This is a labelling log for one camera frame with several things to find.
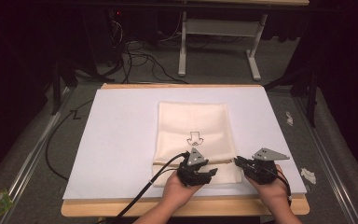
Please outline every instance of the wrist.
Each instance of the wrist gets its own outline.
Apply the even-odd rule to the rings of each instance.
[[[261,201],[271,213],[281,210],[290,210],[290,205],[286,197],[261,198]]]
[[[176,212],[180,208],[180,206],[177,206],[174,203],[161,201],[157,204],[157,207],[164,213],[169,214],[170,216]]]
[[[274,216],[276,223],[301,223],[301,221],[293,213],[288,202],[280,202],[278,204],[273,204],[272,206],[268,207],[268,210]]]

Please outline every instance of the gray floor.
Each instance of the gray floor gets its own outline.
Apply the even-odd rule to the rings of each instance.
[[[253,82],[244,57],[245,46],[249,46],[251,40],[233,40],[216,37],[200,49],[206,41],[190,39],[191,48],[187,52],[187,70],[183,80],[191,84],[266,84],[283,74],[297,44],[296,41],[280,43],[277,39],[262,41],[256,54],[262,80]],[[150,61],[144,63],[145,57],[135,57],[136,51],[153,55],[168,74],[178,78],[177,42],[164,42],[159,49],[134,43],[130,45],[130,49],[133,65],[130,82],[159,82],[153,73],[157,77],[169,79],[159,67],[155,66],[153,69]],[[128,56],[125,56],[125,59],[128,71]],[[108,68],[101,65],[100,69],[104,71]],[[120,82],[124,73],[119,71],[111,77]],[[66,100],[61,113],[55,117],[50,115],[50,100],[24,130],[0,165],[0,189],[11,189],[16,203],[10,212],[0,219],[0,223],[96,222],[95,217],[68,218],[61,215],[66,182],[48,169],[43,154],[46,146],[44,136],[52,129],[49,125],[59,123],[71,109],[92,99],[101,86],[97,81],[82,78],[79,81],[76,89],[64,94],[63,98]],[[290,87],[279,87],[269,91],[268,97],[299,171],[300,168],[307,168],[314,172],[317,178],[315,185],[304,179],[310,189],[307,194],[310,213],[300,216],[300,219],[304,223],[358,223],[358,164],[339,134],[323,96],[318,92],[316,129],[313,129],[304,119],[303,99],[292,98],[288,88]],[[47,92],[47,96],[51,98],[51,90]],[[286,111],[294,118],[293,127],[286,123]],[[65,176],[69,176],[71,172],[89,112],[90,104],[81,107],[77,113],[81,119],[66,120],[50,141],[48,154],[51,165]]]

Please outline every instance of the table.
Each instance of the table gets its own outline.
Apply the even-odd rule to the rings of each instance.
[[[202,0],[198,1],[197,4],[193,2],[189,2],[188,4],[183,4],[182,2],[172,2],[172,3],[146,3],[146,2],[106,2],[106,1],[47,1],[47,0],[38,0],[36,3],[42,7],[117,7],[122,9],[134,9],[134,10],[148,10],[148,9],[155,9],[155,10],[170,10],[170,11],[209,11],[209,12],[256,12],[260,14],[268,14],[270,12],[272,13],[292,13],[292,12],[298,12],[304,15],[330,15],[330,14],[337,14],[341,10],[339,9],[330,9],[328,7],[324,8],[307,8],[307,7],[293,7],[296,4],[294,2],[300,3],[304,0],[287,0],[287,1],[281,1],[281,0],[232,0],[232,4],[222,2],[219,0]],[[59,61],[61,60],[61,55],[57,54],[57,52],[53,52],[53,55],[55,55],[56,59]],[[58,72],[53,73],[54,74],[54,109],[52,111],[52,114],[56,114],[58,108],[61,105],[61,97],[60,97],[60,76],[62,74],[58,74]],[[293,75],[287,78],[288,80],[294,80],[297,77],[302,76],[300,72],[293,72]],[[279,78],[266,87],[266,89],[271,89],[275,86],[281,85],[282,83],[285,83],[285,78]],[[316,88],[315,82],[310,83],[311,89]],[[311,92],[309,97],[309,106],[308,106],[308,116],[310,117],[310,121],[313,124],[313,108],[314,108],[314,91]]]
[[[192,2],[219,2],[219,3],[239,3],[239,4],[262,4],[274,6],[307,6],[308,0],[193,0]],[[179,56],[179,77],[186,75],[186,36],[188,34],[197,35],[230,35],[230,36],[249,36],[253,38],[251,49],[246,50],[248,63],[251,67],[253,79],[259,81],[260,73],[255,62],[255,52],[263,34],[268,14],[263,14],[260,21],[220,21],[220,20],[200,20],[188,19],[187,13],[182,13],[182,42]]]
[[[66,217],[111,217],[117,215],[131,200],[131,195],[136,195],[139,192],[137,189],[141,189],[146,183],[145,178],[147,177],[145,176],[150,176],[151,173],[151,169],[145,167],[151,166],[151,159],[155,150],[155,138],[151,136],[156,134],[156,129],[150,125],[153,126],[153,123],[156,122],[157,118],[153,118],[152,115],[156,114],[157,109],[146,108],[149,108],[150,104],[163,100],[181,100],[184,99],[183,97],[193,95],[194,92],[198,93],[198,98],[193,99],[193,101],[215,102],[216,97],[214,94],[218,94],[218,101],[225,101],[228,108],[231,107],[231,110],[229,110],[231,111],[230,118],[236,120],[231,122],[231,125],[234,139],[237,139],[235,143],[237,149],[239,148],[238,153],[240,155],[250,158],[251,154],[255,153],[255,151],[244,150],[244,148],[264,145],[265,147],[275,146],[273,148],[277,148],[277,151],[290,156],[290,150],[284,141],[282,131],[273,115],[267,95],[261,86],[105,85],[102,90],[97,92],[96,100],[92,106],[89,121],[83,134],[76,162],[64,195],[62,214]],[[126,95],[129,95],[128,97],[131,98],[130,102],[127,99],[123,99]],[[139,109],[134,110],[132,107],[138,104],[140,104]],[[249,109],[239,110],[239,108],[243,108],[243,105],[246,104],[251,105],[256,111],[261,110],[260,113],[252,112]],[[114,117],[116,114],[120,116],[125,115],[125,117],[120,117],[120,119],[104,118],[103,123],[98,122],[98,117],[101,116],[101,113],[104,113],[104,110],[108,114],[111,114],[111,117]],[[134,115],[140,114],[144,114],[145,118],[151,121],[146,122],[144,118],[134,117]],[[263,120],[260,120],[257,125],[261,128],[243,129],[241,133],[247,136],[248,141],[238,141],[239,132],[236,131],[244,122],[255,121],[258,116],[263,117]],[[147,130],[148,133],[145,136],[140,136],[139,134],[131,136],[129,137],[130,141],[126,140],[125,135],[134,127],[138,130]],[[104,134],[106,135],[106,133],[109,133],[108,138],[101,137]],[[120,139],[120,143],[115,141],[115,138]],[[116,150],[108,149],[105,152],[101,152],[103,150],[101,148],[104,148],[103,145],[108,146],[108,148],[115,146]],[[139,146],[143,146],[142,150],[135,149],[139,148]],[[117,157],[115,161],[115,158],[110,153],[115,153]],[[117,166],[118,163],[121,166],[126,166],[126,158],[132,158],[134,155],[144,160],[136,160],[128,167]],[[292,209],[294,213],[306,215],[310,207],[305,197],[306,190],[304,184],[294,161],[277,161],[277,163],[283,168],[292,186],[294,198]],[[103,170],[106,169],[111,171],[104,173]],[[122,175],[123,171],[128,172],[129,170],[133,170],[133,172],[129,175]],[[126,216],[137,217],[142,215],[158,202],[161,192],[162,188],[149,189],[145,197],[134,205]],[[186,206],[178,210],[174,215],[185,217],[261,216],[267,214],[269,214],[268,209],[257,198],[253,187],[249,183],[242,182],[240,184],[223,186],[221,189],[220,187],[204,187],[197,192],[195,197]]]

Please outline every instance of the fabric sheet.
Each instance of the fabric sheet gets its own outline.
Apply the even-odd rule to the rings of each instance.
[[[196,148],[208,165],[200,172],[218,168],[210,184],[241,182],[241,169],[236,157],[227,106],[225,104],[194,104],[161,102],[158,109],[158,139],[153,160],[153,175],[172,157]],[[183,158],[167,167],[177,168]],[[171,172],[164,173],[154,183],[163,187]]]

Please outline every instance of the white paper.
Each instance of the white paper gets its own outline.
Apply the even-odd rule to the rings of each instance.
[[[301,175],[304,176],[310,183],[316,184],[316,176],[314,172],[307,170],[306,168],[301,168]]]
[[[261,147],[290,156],[280,164],[293,194],[306,189],[263,87],[98,90],[63,198],[129,199],[152,178],[158,131],[158,103],[226,104],[239,156],[251,159]],[[144,195],[160,197],[163,188]],[[246,180],[209,185],[197,196],[250,195]]]
[[[287,117],[286,123],[290,126],[293,126],[293,117],[289,111],[286,111],[286,117]]]

